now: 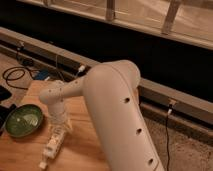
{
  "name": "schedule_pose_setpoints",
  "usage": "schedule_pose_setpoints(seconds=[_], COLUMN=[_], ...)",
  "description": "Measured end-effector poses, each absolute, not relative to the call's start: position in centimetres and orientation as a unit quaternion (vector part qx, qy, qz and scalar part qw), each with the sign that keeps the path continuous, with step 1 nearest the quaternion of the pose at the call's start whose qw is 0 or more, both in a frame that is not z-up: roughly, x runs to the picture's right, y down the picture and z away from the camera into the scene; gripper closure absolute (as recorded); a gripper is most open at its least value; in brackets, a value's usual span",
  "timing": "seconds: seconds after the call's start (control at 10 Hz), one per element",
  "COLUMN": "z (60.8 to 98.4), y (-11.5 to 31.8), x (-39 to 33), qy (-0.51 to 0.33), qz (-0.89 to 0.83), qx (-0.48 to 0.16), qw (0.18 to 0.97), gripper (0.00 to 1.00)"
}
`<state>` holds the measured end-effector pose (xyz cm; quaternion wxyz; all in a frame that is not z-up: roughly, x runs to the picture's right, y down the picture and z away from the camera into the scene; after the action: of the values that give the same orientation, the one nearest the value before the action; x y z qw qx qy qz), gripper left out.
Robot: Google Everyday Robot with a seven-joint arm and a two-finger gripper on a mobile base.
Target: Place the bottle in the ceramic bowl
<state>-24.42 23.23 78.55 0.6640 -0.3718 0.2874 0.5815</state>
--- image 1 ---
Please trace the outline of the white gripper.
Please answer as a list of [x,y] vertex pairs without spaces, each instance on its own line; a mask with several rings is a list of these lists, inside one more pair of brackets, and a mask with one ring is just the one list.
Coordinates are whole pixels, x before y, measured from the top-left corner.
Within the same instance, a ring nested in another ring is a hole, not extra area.
[[56,103],[49,106],[49,119],[52,123],[48,126],[49,132],[53,131],[54,125],[63,126],[68,132],[73,131],[72,124],[70,124],[69,115],[63,103]]

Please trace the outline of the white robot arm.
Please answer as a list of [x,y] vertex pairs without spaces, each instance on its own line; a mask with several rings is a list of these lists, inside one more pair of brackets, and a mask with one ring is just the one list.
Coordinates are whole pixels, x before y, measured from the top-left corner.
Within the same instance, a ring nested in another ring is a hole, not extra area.
[[164,171],[134,94],[139,82],[133,62],[104,62],[69,83],[51,83],[39,100],[51,120],[62,124],[64,100],[82,96],[111,171]]

